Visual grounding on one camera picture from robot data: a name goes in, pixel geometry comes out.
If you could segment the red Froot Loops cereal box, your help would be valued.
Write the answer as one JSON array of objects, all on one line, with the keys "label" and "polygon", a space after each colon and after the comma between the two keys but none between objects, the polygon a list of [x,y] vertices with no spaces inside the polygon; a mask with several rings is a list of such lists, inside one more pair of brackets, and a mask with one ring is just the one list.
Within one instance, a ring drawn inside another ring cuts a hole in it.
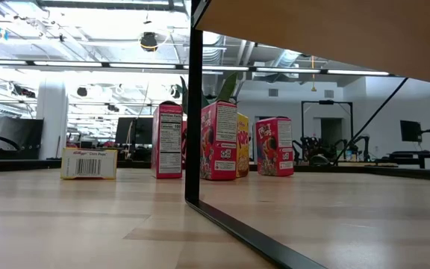
[{"label": "red Froot Loops cereal box", "polygon": [[293,175],[292,124],[288,117],[270,117],[255,123],[257,169],[262,176]]},{"label": "red Froot Loops cereal box", "polygon": [[217,101],[201,111],[200,177],[212,181],[236,179],[237,106]]},{"label": "red Froot Loops cereal box", "polygon": [[182,177],[182,106],[172,101],[159,104],[152,121],[151,169],[156,179]]}]

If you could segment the yellow Corn Pops cereal box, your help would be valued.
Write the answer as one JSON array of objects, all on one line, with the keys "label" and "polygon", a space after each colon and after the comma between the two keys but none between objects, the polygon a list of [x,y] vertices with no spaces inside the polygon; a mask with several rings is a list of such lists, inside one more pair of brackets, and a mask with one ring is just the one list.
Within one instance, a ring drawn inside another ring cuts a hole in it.
[{"label": "yellow Corn Pops cereal box", "polygon": [[249,118],[237,114],[237,178],[249,173]]},{"label": "yellow Corn Pops cereal box", "polygon": [[116,179],[117,151],[113,149],[65,148],[61,179]]}]

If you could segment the black desktop monitor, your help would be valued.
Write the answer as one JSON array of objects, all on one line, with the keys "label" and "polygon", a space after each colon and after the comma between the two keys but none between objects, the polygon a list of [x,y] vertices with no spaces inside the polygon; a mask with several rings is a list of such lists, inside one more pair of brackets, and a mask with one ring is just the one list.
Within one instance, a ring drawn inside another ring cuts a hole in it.
[{"label": "black desktop monitor", "polygon": [[136,119],[135,143],[148,145],[152,143],[153,119],[139,117]]},{"label": "black desktop monitor", "polygon": [[115,143],[118,144],[131,144],[134,140],[134,124],[136,123],[134,117],[120,117],[118,119],[116,128]]}]

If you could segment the green plant in white pot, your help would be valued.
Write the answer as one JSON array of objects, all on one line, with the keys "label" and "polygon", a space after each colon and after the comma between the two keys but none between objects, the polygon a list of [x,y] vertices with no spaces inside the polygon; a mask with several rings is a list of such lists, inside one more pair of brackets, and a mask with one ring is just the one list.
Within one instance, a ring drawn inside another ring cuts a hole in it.
[{"label": "green plant in white pot", "polygon": [[[188,87],[187,83],[184,80],[183,77],[180,77],[181,84],[175,85],[175,92],[179,93],[182,97],[182,110],[185,114],[188,114]],[[225,82],[223,83],[219,94],[217,96],[212,96],[211,98],[207,98],[204,93],[201,93],[201,108],[204,108],[208,105],[211,105],[212,103],[215,103],[217,101],[224,101],[224,102],[230,102],[232,103],[232,95],[235,92],[235,87],[237,86],[237,79],[238,79],[238,73],[233,72],[230,74]]]}]

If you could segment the ceiling strip light row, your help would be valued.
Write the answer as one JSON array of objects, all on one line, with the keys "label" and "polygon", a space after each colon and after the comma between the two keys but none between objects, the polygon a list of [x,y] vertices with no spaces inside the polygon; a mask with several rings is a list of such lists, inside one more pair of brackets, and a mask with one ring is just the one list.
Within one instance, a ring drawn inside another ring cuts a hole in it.
[{"label": "ceiling strip light row", "polygon": [[[154,69],[154,70],[183,70],[188,71],[186,64],[139,64],[139,63],[111,63],[111,62],[85,62],[85,61],[30,61],[0,59],[0,66],[15,67],[69,67],[69,68],[96,68],[96,69]],[[269,72],[287,74],[310,75],[361,75],[361,76],[393,76],[388,72],[350,69],[307,69],[282,67],[242,67],[242,66],[214,66],[204,65],[203,71],[210,72]]]}]

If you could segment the distant black desk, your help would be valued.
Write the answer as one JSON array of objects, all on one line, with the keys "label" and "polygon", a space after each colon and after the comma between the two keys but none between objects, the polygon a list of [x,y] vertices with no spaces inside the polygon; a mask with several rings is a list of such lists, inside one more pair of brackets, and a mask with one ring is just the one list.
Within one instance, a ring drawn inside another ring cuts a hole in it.
[{"label": "distant black desk", "polygon": [[429,151],[396,151],[382,158],[382,161],[401,165],[416,165],[426,168],[426,159],[430,158]]}]

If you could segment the white pillar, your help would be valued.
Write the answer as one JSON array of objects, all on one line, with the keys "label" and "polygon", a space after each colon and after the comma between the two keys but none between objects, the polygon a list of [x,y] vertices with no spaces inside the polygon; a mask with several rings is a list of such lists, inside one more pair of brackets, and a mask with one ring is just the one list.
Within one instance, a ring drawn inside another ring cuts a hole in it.
[{"label": "white pillar", "polygon": [[66,145],[69,98],[62,80],[43,79],[37,94],[37,119],[43,121],[39,158],[61,157]]}]

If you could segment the wooden shelf black metal legs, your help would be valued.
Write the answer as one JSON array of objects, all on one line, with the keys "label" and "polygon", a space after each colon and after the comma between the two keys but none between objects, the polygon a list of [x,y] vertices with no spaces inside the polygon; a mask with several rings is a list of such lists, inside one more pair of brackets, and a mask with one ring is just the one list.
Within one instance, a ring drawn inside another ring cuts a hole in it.
[{"label": "wooden shelf black metal legs", "polygon": [[199,198],[195,141],[206,31],[430,82],[430,0],[191,0],[184,198],[277,268],[320,269],[314,260]]}]

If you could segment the black monitor on arm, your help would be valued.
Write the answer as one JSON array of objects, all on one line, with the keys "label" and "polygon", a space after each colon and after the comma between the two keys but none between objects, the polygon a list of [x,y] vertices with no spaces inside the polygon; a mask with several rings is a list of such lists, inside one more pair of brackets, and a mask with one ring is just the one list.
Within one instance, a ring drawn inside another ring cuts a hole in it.
[{"label": "black monitor on arm", "polygon": [[418,142],[422,141],[422,130],[419,122],[401,120],[401,139],[404,142]]}]

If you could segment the distant black rig frame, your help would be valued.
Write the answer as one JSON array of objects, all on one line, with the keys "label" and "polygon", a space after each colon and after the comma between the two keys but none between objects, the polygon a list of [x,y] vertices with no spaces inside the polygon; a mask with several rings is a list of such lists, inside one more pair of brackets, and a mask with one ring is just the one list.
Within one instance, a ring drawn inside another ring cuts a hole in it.
[{"label": "distant black rig frame", "polygon": [[[349,112],[345,109],[345,112],[349,115],[349,123],[350,123],[350,139],[353,139],[354,137],[354,124],[353,124],[353,103],[352,102],[337,102],[331,99],[327,99],[327,100],[319,100],[319,101],[301,101],[301,111],[302,111],[302,115],[301,115],[301,130],[302,130],[302,137],[303,138],[305,136],[305,113],[308,111],[308,109],[304,109],[305,104],[310,103],[310,104],[318,104],[318,105],[334,105],[334,104],[338,104],[342,109],[344,109],[344,107],[342,105],[348,105],[349,106]],[[345,148],[347,148],[347,146],[349,145],[349,140],[345,140],[345,142],[343,142],[343,145]],[[303,154],[303,158],[304,160],[308,160],[308,142],[303,142],[302,141],[302,154]]]}]

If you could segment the black fabric panel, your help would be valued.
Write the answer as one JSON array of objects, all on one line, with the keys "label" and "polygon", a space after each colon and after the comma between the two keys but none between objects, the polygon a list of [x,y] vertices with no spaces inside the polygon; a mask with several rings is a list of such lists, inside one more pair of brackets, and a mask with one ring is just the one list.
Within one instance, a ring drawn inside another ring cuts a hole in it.
[{"label": "black fabric panel", "polygon": [[0,117],[0,159],[38,159],[43,120]]}]

